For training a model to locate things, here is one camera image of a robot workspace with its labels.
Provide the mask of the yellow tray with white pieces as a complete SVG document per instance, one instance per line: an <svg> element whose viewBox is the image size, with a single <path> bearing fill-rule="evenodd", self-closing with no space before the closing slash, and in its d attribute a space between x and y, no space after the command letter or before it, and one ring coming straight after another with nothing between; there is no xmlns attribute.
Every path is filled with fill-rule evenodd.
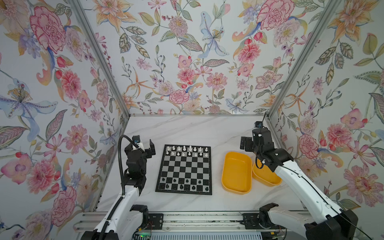
<svg viewBox="0 0 384 240"><path fill-rule="evenodd" d="M252 159L242 153L228 152L225 156L222 186L234 194L245 195L252 189Z"/></svg>

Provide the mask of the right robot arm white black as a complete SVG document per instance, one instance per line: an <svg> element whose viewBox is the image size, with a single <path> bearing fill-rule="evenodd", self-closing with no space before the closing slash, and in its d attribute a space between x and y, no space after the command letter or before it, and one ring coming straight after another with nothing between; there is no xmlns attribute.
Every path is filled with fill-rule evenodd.
<svg viewBox="0 0 384 240"><path fill-rule="evenodd" d="M305 205L310 218L284 210L270 203L259 209L253 223L264 229L281 226L307 240L352 240L357 229L358 217L351 210L343 210L328 198L304 174L294 158L284 149L275 148L268 128L255 128L251 137L242 137L240 149L252 152L276 173Z"/></svg>

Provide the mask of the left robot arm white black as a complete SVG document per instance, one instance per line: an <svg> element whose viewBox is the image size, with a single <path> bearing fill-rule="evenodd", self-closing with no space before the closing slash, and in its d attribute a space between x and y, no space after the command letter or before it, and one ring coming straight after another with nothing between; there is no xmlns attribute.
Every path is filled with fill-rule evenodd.
<svg viewBox="0 0 384 240"><path fill-rule="evenodd" d="M118 164L121 192L103 220L82 240L134 240L149 225L149 210L136 201L141 195L147 174L147 160L156 154L155 145L145 149L139 135L122 135L118 141Z"/></svg>

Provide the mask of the yellow tray with black pieces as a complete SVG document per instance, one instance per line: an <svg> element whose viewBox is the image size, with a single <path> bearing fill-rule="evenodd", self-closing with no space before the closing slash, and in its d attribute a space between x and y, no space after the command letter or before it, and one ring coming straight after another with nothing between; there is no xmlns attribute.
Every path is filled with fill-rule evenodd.
<svg viewBox="0 0 384 240"><path fill-rule="evenodd" d="M258 182L264 184L267 187L275 187L280 185L283 180L274 172L272 172L268 166L263 165L261 167L261 161L256 159L253 164L253 178Z"/></svg>

